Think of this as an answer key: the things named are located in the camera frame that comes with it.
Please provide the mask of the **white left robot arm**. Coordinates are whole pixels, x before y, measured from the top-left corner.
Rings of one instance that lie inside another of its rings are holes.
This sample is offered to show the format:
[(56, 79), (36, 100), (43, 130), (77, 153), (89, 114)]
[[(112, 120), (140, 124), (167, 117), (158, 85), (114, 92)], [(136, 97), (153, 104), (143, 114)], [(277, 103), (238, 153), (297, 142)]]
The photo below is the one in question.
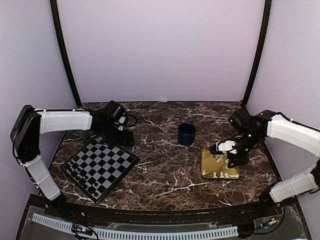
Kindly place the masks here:
[(131, 127), (129, 114), (114, 101), (98, 110), (47, 110), (25, 105), (10, 133), (12, 155), (51, 202), (51, 210), (58, 217), (67, 218), (71, 208), (63, 201), (64, 194), (42, 160), (40, 136), (52, 132), (91, 131), (111, 144), (131, 147), (135, 144)]

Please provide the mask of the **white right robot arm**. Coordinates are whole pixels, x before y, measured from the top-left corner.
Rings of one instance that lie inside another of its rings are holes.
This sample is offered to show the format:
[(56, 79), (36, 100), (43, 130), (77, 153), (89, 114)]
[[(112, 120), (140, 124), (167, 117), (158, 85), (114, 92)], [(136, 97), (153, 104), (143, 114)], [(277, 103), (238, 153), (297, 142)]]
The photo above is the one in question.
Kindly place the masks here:
[(236, 110), (229, 123), (239, 135), (218, 143), (216, 149), (228, 155), (230, 168), (248, 164), (250, 153), (264, 144), (285, 176), (261, 194), (262, 201), (255, 205), (258, 216), (266, 217), (275, 203), (290, 198), (306, 203), (306, 197), (320, 196), (319, 129), (282, 112), (264, 110), (252, 115), (245, 108)]

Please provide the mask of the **black and white chessboard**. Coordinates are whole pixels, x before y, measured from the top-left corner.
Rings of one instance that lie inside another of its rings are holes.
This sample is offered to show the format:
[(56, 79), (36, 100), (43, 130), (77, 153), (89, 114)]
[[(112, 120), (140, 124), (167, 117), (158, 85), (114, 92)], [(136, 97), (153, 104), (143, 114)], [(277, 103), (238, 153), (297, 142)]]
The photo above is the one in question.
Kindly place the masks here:
[(97, 137), (66, 161), (61, 170), (88, 198), (99, 204), (137, 165), (140, 158)]

